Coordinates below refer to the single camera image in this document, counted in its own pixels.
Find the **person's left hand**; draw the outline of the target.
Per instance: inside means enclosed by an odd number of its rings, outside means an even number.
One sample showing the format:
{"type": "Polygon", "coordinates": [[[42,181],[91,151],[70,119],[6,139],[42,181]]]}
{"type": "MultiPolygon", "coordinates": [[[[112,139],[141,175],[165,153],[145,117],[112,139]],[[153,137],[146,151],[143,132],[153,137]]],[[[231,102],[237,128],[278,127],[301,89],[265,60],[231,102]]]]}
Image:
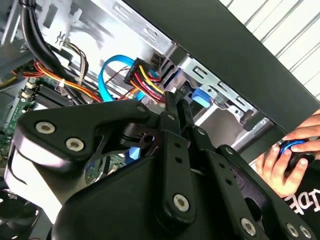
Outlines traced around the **person's left hand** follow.
{"type": "Polygon", "coordinates": [[[261,154],[255,160],[258,175],[277,193],[280,198],[293,195],[308,167],[308,161],[300,159],[295,168],[286,174],[292,152],[287,149],[279,155],[280,147],[273,145],[268,154],[261,154]]]}

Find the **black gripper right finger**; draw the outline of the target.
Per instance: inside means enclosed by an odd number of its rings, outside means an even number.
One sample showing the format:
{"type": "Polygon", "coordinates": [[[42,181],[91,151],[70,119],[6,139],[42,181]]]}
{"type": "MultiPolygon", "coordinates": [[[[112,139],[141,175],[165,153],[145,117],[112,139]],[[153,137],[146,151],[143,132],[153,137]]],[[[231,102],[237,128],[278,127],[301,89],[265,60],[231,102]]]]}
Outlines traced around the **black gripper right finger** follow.
{"type": "Polygon", "coordinates": [[[314,240],[315,232],[230,146],[214,147],[194,124],[190,106],[177,103],[194,169],[197,217],[189,240],[314,240]]]}

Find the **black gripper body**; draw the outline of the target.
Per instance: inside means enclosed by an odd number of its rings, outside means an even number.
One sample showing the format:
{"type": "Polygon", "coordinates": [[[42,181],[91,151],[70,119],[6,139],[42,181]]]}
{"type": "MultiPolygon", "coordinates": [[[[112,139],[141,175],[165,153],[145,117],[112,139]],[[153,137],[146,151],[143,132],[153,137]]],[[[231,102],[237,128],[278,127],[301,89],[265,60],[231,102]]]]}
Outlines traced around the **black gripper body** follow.
{"type": "Polygon", "coordinates": [[[196,218],[187,227],[162,226],[156,218],[159,201],[157,163],[133,163],[73,195],[52,228],[54,240],[233,240],[225,211],[208,179],[191,173],[196,218]]]}

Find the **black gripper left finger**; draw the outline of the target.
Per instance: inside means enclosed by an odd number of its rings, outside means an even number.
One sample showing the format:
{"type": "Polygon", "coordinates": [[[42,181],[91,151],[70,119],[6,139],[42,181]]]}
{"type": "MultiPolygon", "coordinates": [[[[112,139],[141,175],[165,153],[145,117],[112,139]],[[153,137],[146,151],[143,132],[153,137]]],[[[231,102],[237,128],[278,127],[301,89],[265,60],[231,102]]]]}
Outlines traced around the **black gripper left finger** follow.
{"type": "MultiPolygon", "coordinates": [[[[188,141],[181,135],[177,104],[175,95],[167,92],[165,110],[159,114],[136,100],[25,113],[16,125],[14,159],[17,163],[25,159],[35,167],[62,209],[73,195],[95,184],[80,190],[75,187],[89,163],[131,147],[141,148],[140,158],[121,169],[154,159],[156,219],[162,226],[190,226],[197,208],[188,141]]],[[[61,209],[54,215],[55,222],[61,209]]]]}

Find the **person's right hand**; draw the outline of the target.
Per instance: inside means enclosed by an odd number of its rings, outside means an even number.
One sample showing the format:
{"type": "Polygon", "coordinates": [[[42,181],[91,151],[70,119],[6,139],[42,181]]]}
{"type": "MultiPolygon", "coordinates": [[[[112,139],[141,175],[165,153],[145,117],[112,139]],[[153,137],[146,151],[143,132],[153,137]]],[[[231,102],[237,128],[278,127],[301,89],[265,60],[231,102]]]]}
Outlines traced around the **person's right hand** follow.
{"type": "Polygon", "coordinates": [[[291,147],[293,152],[314,152],[320,155],[320,110],[302,122],[295,130],[282,138],[284,141],[309,139],[291,147]]]}

